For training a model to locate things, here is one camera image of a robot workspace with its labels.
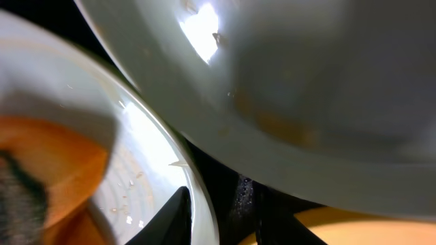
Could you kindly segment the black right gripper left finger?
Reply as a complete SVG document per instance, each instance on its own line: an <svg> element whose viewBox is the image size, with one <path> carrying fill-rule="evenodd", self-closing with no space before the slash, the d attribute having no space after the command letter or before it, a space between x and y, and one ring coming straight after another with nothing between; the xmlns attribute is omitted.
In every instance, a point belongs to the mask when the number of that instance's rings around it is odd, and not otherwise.
<svg viewBox="0 0 436 245"><path fill-rule="evenodd" d="M182 186L126 245L190 245L191 198Z"/></svg>

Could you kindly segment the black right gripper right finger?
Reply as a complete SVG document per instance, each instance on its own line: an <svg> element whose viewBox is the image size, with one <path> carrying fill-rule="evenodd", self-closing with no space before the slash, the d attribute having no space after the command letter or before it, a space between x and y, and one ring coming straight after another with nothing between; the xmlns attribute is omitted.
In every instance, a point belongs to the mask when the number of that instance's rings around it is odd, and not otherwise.
<svg viewBox="0 0 436 245"><path fill-rule="evenodd" d="M263 185L255 185L255 213L259 245L326 245Z"/></svg>

